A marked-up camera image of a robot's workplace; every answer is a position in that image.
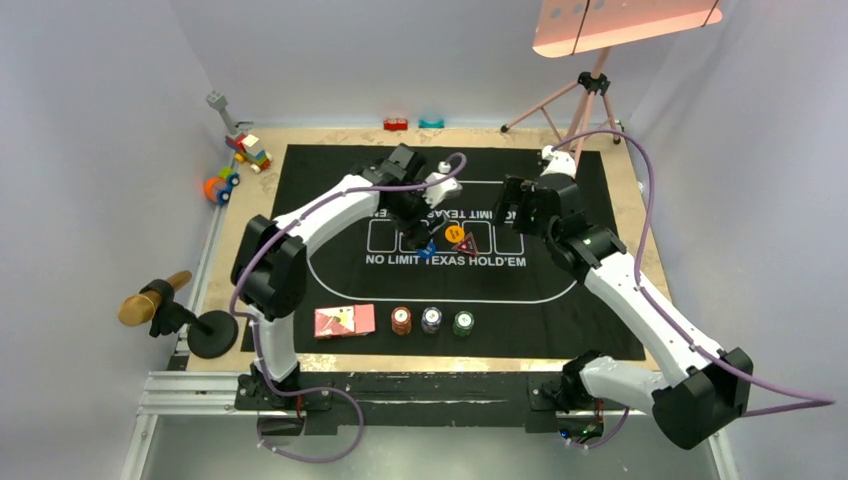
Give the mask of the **blue round dealer button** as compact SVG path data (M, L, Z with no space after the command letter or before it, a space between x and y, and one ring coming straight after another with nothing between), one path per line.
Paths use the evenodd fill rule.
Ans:
M418 256L425 260L433 258L437 253L438 250L434 241L429 241L424 248L417 250Z

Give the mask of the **orange round button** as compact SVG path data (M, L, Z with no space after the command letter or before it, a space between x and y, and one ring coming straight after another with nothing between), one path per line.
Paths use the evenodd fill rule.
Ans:
M445 229L444 236L452 244L458 244L465 238L465 231L459 225L450 225Z

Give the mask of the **red triangular button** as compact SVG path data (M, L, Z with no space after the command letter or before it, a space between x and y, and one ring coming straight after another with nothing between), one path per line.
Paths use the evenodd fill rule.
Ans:
M472 233L468 233L462 240L453 246L453 250L471 257L479 255L479 249Z

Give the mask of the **red poker chip stack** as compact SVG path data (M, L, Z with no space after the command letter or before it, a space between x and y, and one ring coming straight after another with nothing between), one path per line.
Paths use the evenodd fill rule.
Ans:
M412 330L412 315L407 307L397 307L391 313L391 329L397 335L408 335Z

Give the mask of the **blue poker chip stack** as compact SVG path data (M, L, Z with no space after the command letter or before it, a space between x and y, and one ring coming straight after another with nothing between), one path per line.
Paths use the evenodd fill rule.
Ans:
M426 307L421 315L422 331L428 334L436 333L440 329L442 319L443 314L437 307Z

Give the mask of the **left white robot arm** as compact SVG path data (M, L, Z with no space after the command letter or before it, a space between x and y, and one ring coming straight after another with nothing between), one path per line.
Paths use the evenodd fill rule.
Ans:
M466 164L466 156L456 152L438 171L423 175L424 158L399 144L387 158L355 168L302 207L248 222L231 271L230 300L248 308L231 312L251 326L254 365L264 376L259 395L272 408L287 408L297 399L298 382L290 376L299 365L293 318L305 296L310 257L379 211L387 213L408 248L425 249L447 222L435 210L460 194L456 178Z

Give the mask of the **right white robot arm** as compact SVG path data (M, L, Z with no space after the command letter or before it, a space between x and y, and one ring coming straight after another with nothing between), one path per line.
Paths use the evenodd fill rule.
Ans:
M752 359L696 328L642 275L620 238L589 221L570 154L546 147L543 158L538 177L505 178L495 224L541 239L553 263L609 307L658 368L590 350L566 363L558 386L541 395L564 412L612 400L650 415L674 445L693 449L746 413Z

